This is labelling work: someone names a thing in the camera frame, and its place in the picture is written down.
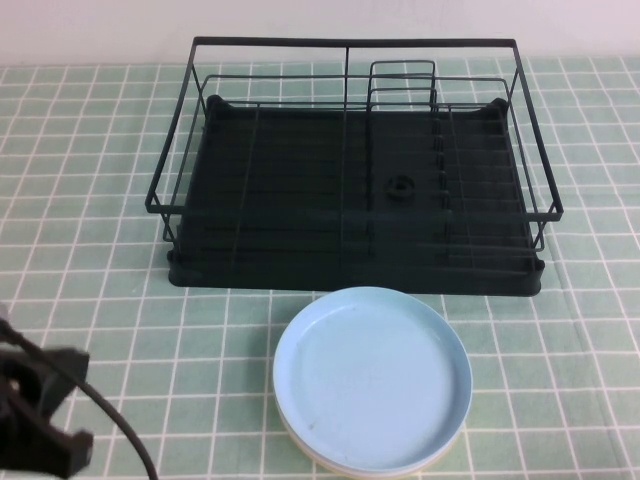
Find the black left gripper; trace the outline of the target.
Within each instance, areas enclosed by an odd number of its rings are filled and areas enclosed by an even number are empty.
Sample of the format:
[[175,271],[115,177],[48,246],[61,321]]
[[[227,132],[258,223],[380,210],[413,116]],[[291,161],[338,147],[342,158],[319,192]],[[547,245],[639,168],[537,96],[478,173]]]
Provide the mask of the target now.
[[[45,349],[56,367],[75,380],[87,377],[90,355],[71,347]],[[93,455],[94,436],[54,431],[41,442],[41,427],[76,388],[49,364],[18,350],[1,349],[1,469],[38,476],[74,476]]]

